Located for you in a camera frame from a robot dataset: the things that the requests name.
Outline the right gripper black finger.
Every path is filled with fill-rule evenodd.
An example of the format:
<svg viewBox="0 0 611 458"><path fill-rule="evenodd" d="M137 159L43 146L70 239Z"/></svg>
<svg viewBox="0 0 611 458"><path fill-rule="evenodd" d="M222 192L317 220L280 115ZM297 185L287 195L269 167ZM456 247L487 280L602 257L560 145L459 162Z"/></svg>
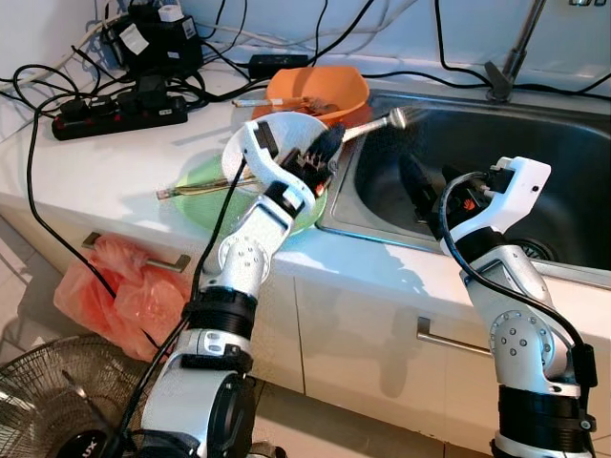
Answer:
<svg viewBox="0 0 611 458"><path fill-rule="evenodd" d="M418 157L414 153L401 153L400 179L413 204L415 213L431 212L431 180L420 166Z"/></svg>
<svg viewBox="0 0 611 458"><path fill-rule="evenodd" d="M427 225L429 231L439 232L439 201L441 197L435 184L424 177L420 182L420 222Z"/></svg>

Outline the red plastic bag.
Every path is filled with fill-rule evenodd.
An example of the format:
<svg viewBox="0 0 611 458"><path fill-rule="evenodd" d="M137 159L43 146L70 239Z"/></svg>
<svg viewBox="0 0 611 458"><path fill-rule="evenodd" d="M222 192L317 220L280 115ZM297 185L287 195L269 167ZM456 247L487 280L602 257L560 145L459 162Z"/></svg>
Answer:
<svg viewBox="0 0 611 458"><path fill-rule="evenodd" d="M148 250L115 235L97 239L87 258L116 294L110 296L76 261L55 289L53 304L130 357L149 362L189 300L187 276L149 265Z"/></svg>

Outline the white kitchen cabinet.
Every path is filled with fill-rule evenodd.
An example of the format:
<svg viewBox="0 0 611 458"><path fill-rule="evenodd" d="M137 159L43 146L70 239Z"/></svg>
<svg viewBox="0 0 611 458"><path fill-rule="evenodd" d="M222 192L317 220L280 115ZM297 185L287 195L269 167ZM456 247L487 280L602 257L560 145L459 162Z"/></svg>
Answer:
<svg viewBox="0 0 611 458"><path fill-rule="evenodd" d="M30 214L0 206L0 365L83 333L53 305L71 261ZM420 340L422 318L466 348ZM468 305L381 300L352 281L289 275L278 261L259 293L253 344L267 382L256 436L289 458L492 457L495 370L471 350L488 337Z"/></svg>

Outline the light green plate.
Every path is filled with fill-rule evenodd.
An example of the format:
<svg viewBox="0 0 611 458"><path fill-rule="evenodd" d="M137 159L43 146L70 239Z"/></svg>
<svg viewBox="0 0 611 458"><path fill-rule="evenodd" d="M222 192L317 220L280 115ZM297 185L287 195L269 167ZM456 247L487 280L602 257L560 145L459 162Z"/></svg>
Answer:
<svg viewBox="0 0 611 458"><path fill-rule="evenodd" d="M220 158L213 156L204 162L204 164L187 172L179 180L178 186L186 186L186 184L200 182L201 180L222 178L223 171L221 169ZM227 186L228 183L225 183L218 191L205 193L205 195L175 197L164 202L172 202L185 218L204 228L204 230L210 231L215 226L215 222L217 222L220 205L225 200ZM240 221L245 211L249 209L249 206L253 204L253 201L263 194L263 189L265 189L265 186L259 183L258 180L253 184L240 184L236 188L235 195L233 195L230 204L227 206L225 219L223 219L225 222L223 223L220 236L227 236L228 233L233 231L233 228L237 226L237 222ZM306 228L313 226L322 216L327 200L328 192L324 191L322 195L318 196L313 213L309 217L297 217L294 219L294 226L289 235L296 236L297 233L301 233Z"/></svg>

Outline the black power strip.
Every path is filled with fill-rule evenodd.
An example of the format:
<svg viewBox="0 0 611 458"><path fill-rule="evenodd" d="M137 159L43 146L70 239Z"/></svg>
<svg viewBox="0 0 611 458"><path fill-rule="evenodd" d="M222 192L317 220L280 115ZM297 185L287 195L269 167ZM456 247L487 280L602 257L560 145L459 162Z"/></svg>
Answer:
<svg viewBox="0 0 611 458"><path fill-rule="evenodd" d="M167 96L165 103L145 108L135 93L120 94L117 100L100 96L91 101L71 100L53 119L52 134L58 140L123 134L144 128L180 125L187 121L183 96Z"/></svg>

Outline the orange plate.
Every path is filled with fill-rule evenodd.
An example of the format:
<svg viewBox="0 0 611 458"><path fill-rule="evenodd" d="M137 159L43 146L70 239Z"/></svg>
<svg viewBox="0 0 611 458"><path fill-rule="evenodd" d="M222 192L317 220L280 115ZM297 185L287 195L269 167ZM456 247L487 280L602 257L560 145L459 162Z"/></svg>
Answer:
<svg viewBox="0 0 611 458"><path fill-rule="evenodd" d="M289 109L287 106L257 106L257 108L253 109L253 113L250 114L250 119L279 113L280 111L289 111ZM368 105L361 105L349 111L335 111L335 113L330 114L314 113L314 111L307 110L305 106L297 106L296 109L291 111L292 113L301 113L318 118L319 121L322 121L328 127L344 125L347 128L372 119L372 110Z"/></svg>

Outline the black charger with white label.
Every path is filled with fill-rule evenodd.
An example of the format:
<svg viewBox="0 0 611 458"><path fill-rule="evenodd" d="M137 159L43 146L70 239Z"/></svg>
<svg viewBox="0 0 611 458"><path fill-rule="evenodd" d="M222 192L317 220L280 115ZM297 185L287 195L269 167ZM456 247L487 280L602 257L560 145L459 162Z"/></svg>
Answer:
<svg viewBox="0 0 611 458"><path fill-rule="evenodd" d="M178 4L132 0L125 13L101 28L119 69L139 78L145 74L187 77L202 66L202 43L195 19Z"/></svg>

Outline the stainless steel sink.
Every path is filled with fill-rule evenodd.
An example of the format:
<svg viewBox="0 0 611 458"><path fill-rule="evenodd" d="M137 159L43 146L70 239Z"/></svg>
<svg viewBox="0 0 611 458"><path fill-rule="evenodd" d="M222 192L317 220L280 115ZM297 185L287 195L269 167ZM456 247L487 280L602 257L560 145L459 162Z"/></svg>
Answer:
<svg viewBox="0 0 611 458"><path fill-rule="evenodd" d="M459 245L479 228L501 233L540 274L610 286L611 140L607 114L544 106L495 105L459 97L372 92L376 115L414 114L405 130L359 136L339 161L318 225L322 230L445 253L435 209L423 204L450 180L447 222Z"/></svg>

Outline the orange plastic bowl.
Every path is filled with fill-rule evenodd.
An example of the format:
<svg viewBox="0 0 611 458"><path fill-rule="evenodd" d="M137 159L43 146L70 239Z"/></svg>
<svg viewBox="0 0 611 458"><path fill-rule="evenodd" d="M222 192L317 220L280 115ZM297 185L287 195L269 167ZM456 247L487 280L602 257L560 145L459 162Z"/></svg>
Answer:
<svg viewBox="0 0 611 458"><path fill-rule="evenodd" d="M336 111L349 111L367 104L369 87L355 67L297 67L276 73L266 88L266 95L319 97L335 105Z"/></svg>

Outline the metal fork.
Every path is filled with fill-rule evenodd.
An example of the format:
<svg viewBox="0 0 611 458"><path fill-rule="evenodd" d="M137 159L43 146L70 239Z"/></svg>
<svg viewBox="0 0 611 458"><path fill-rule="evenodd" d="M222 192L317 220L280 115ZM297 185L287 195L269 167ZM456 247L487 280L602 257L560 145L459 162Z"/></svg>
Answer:
<svg viewBox="0 0 611 458"><path fill-rule="evenodd" d="M371 132L385 127L403 130L403 128L409 127L413 122L423 119L427 114L427 111L415 108L415 106L397 106L397 108L389 110L384 116L363 123L363 125L346 128L344 135L342 135L342 141L350 141L358 138L358 136L371 134Z"/></svg>

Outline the grey metal faucet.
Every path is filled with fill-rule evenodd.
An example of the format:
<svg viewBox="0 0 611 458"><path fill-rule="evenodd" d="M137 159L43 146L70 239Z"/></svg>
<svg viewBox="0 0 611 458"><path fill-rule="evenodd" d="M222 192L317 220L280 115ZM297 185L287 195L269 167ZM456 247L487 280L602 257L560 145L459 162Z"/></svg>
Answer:
<svg viewBox="0 0 611 458"><path fill-rule="evenodd" d="M533 0L527 16L524 18L522 28L516 36L514 46L507 52L503 64L498 67L494 62L485 62L484 70L486 78L489 79L489 91L486 92L486 100L490 103L507 103L511 92L514 91L516 76L522 69L527 47L531 42L532 35L536 30L538 18L544 12L546 0Z"/></svg>

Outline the white bowl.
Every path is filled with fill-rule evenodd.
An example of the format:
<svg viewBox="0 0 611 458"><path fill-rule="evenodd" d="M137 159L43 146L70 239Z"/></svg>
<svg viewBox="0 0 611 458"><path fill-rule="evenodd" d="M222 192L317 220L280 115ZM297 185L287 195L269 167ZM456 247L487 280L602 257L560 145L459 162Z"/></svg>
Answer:
<svg viewBox="0 0 611 458"><path fill-rule="evenodd" d="M280 113L267 114L266 116L247 121L239 127L230 140L227 141L225 150L220 156L220 180L228 186L239 173L242 161L247 157L245 150L248 147L258 148L256 138L250 127L258 125L259 122L266 123L270 128L272 144L275 145L276 154L272 154L269 149L268 161L256 161L256 166L245 165L242 176L253 177L263 186L266 184L264 178L275 180L279 177L286 177L287 170L283 165L279 165L284 172L271 172L270 160L280 160L293 149L303 149L309 147L311 141L317 139L327 130L324 123L319 119L308 116L308 114L293 113L293 111L281 111Z"/></svg>

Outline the small black adapter brick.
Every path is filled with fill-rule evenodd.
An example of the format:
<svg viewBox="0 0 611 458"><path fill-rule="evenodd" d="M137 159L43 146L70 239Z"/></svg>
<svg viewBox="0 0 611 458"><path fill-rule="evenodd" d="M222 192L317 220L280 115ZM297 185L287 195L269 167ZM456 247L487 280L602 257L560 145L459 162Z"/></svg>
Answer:
<svg viewBox="0 0 611 458"><path fill-rule="evenodd" d="M309 65L308 55L252 55L247 62L249 77L266 79L280 70L297 69Z"/></svg>

